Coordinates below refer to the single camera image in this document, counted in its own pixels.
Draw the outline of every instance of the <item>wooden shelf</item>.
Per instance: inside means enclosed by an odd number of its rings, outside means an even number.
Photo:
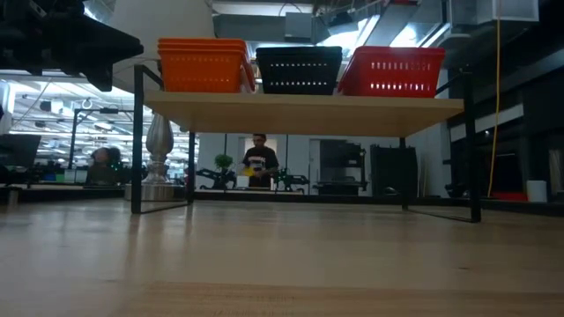
[[[145,92],[145,104],[196,132],[409,136],[463,112],[462,100]]]

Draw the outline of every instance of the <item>wooden table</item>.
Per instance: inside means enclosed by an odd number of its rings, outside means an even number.
[[[471,73],[463,71],[443,87],[462,79],[463,100],[418,98],[349,97],[317,95],[272,95],[236,93],[164,92],[162,79],[144,65],[134,66],[135,106],[133,118],[133,160],[131,211],[141,211],[141,151],[143,109],[148,106],[189,131],[189,181],[195,183],[196,133],[254,133],[327,136],[387,136],[399,137],[400,149],[405,138],[436,123],[464,112],[468,171],[476,166],[474,155],[475,117]],[[160,91],[145,90],[145,76],[160,86]],[[479,184],[475,173],[469,172],[471,219],[479,222],[481,208]],[[408,209],[407,190],[401,190],[401,204]],[[194,189],[188,194],[194,200]]]
[[[156,91],[145,104],[190,131],[329,136],[407,137],[464,110],[463,100]]]

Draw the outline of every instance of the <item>red basket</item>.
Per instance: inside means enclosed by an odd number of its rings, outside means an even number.
[[[338,90],[348,96],[434,98],[443,48],[357,48]]]

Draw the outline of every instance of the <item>yellow object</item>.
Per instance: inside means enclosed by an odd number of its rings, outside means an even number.
[[[497,150],[497,130],[500,120],[500,104],[501,104],[501,0],[498,1],[497,8],[497,71],[496,71],[496,105],[495,105],[495,127],[493,128],[493,147],[492,147],[492,166],[490,168],[490,184],[487,189],[487,196],[492,195],[492,186],[494,185],[495,170],[495,153]]]
[[[243,168],[243,176],[250,177],[250,176],[253,176],[253,175],[255,175],[255,171],[253,171],[252,168],[250,168],[250,167]]]

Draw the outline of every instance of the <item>person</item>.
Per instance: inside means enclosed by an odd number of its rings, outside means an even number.
[[[266,135],[255,133],[253,144],[245,153],[243,164],[254,171],[254,175],[249,178],[249,187],[270,188],[271,176],[278,170],[278,159],[273,149],[265,146]]]
[[[99,148],[91,158],[93,165],[88,169],[86,184],[114,186],[120,181],[116,166],[122,161],[122,154],[116,148]]]

